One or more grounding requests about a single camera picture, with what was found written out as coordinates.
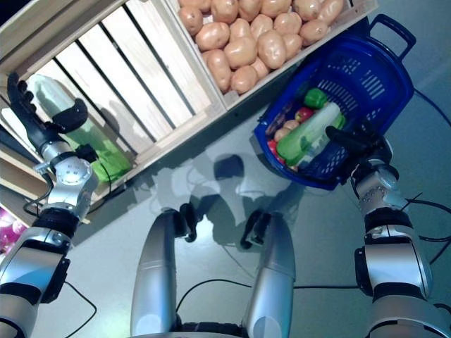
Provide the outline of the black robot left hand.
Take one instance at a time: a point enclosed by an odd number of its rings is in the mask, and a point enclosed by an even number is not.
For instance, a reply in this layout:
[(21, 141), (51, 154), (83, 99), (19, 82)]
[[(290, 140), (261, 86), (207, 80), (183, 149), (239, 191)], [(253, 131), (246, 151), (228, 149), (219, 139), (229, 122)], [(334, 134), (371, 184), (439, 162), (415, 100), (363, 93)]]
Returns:
[(12, 111), (25, 127), (28, 139), (39, 153), (49, 142), (63, 141), (61, 134), (68, 134), (80, 128), (88, 118), (84, 101), (76, 99), (70, 108), (57, 113), (51, 122), (44, 122), (37, 115), (37, 108), (32, 103), (34, 95), (27, 90), (27, 83), (19, 80), (17, 73), (8, 76), (7, 93)]

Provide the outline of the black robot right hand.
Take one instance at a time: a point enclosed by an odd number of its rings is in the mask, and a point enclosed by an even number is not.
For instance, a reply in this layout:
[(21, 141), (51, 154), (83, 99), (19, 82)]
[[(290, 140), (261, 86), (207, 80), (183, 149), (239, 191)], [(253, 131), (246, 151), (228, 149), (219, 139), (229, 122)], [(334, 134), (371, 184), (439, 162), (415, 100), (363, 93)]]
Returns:
[(348, 129), (328, 126), (326, 135), (331, 142), (342, 146), (353, 161), (378, 160), (389, 164), (393, 158), (393, 150), (387, 139), (377, 133), (368, 121), (355, 123)]

